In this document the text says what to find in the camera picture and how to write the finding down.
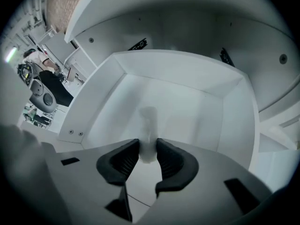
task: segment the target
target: fluorescent light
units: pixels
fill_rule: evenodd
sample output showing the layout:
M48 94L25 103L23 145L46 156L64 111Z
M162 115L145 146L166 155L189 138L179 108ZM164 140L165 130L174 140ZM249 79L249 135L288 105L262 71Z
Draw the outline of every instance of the fluorescent light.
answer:
M16 47L13 47L9 54L7 55L7 57L5 58L5 62L9 62L9 60L12 58L12 56L14 55L14 53L17 51L18 49Z

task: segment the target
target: pants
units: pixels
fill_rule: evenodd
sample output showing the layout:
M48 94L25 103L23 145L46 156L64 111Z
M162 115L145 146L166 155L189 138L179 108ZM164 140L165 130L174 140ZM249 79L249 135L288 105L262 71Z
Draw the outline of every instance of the pants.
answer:
M50 71L42 71L39 73L41 82L53 93L56 103L69 107L73 100L73 96L65 89L57 77Z
M45 117L40 117L38 115L34 115L33 120L43 123L45 125L49 125L49 121L50 121L50 119Z

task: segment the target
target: equipment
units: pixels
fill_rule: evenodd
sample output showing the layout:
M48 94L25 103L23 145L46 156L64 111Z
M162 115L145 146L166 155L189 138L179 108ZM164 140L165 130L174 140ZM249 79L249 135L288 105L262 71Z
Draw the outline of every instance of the equipment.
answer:
M29 99L30 102L32 102L34 106L45 113L52 113L56 108L55 97L50 92L50 90L45 85L43 85L39 75L39 79L33 78L34 68L32 64L32 62L27 61L25 62L25 64L19 64L18 75L32 91L32 95Z

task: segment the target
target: person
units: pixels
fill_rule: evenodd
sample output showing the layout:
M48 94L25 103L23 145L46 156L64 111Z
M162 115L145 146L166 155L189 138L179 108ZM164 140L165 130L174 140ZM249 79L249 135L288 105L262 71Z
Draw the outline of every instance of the person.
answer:
M25 117L31 118L33 121L38 121L46 126L50 125L50 119L38 116L34 106L32 106L32 108L25 106L23 114Z
M69 107L73 96L65 89L60 79L55 76L48 68L58 71L55 65L43 52L29 49L23 55L23 62L33 62L33 78L40 77L41 82L52 92L56 103Z

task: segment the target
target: brick wall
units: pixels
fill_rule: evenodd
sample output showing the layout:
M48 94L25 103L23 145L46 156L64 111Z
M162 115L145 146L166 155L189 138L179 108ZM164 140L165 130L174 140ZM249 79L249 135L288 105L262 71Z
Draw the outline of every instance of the brick wall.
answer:
M48 0L47 22L57 31L66 32L68 23L79 0Z

